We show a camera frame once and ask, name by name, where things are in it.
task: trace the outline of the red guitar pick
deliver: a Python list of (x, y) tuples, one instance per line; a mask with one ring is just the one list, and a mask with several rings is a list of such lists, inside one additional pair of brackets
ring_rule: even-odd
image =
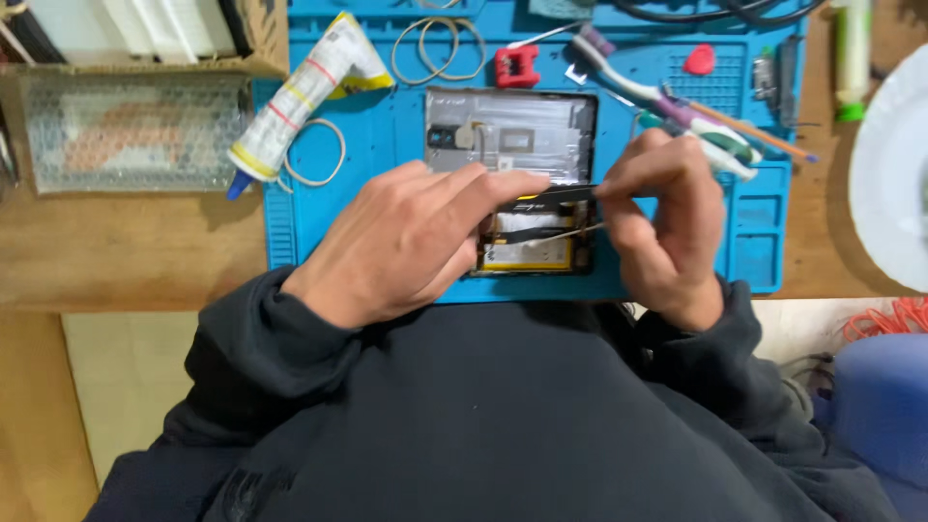
[(715, 49), (709, 44), (699, 44), (683, 64), (683, 70), (697, 76), (711, 74), (715, 70)]

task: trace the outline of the hand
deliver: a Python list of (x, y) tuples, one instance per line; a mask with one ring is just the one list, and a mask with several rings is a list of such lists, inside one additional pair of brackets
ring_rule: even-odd
[(399, 317), (476, 263), (485, 217), (548, 185), (547, 176), (488, 174), (479, 163), (445, 174), (406, 163), (368, 181), (281, 290), (343, 328)]
[[(724, 311), (713, 264), (725, 207), (697, 139), (645, 131), (596, 191), (632, 298), (688, 332), (707, 330)], [(632, 201), (643, 190), (658, 198), (653, 223)]]

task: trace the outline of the person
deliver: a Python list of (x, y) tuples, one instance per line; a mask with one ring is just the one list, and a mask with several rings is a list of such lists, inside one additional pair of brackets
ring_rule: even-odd
[(200, 312), (187, 399), (87, 520), (896, 520), (752, 355), (693, 138), (645, 132), (596, 191), (637, 322), (615, 304), (429, 307), (481, 221), (548, 183), (421, 162), (371, 179), (304, 264)]

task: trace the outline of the glue tube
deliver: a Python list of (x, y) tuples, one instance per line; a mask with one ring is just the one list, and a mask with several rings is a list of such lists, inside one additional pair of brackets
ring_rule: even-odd
[(254, 180), (276, 180), (290, 143), (326, 98), (393, 85), (392, 76), (357, 20), (342, 12), (229, 148), (229, 159), (238, 170), (226, 197), (236, 199)]
[(839, 122), (863, 119), (863, 99), (870, 90), (870, 1), (836, 0)]

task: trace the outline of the cardboard box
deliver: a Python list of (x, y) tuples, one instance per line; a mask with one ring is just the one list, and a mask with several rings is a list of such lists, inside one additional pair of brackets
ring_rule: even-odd
[(191, 64), (137, 65), (7, 65), (0, 74), (152, 74), (242, 72), (256, 78), (286, 78), (290, 74), (290, 40), (286, 0), (236, 0), (251, 55), (245, 58), (201, 60)]

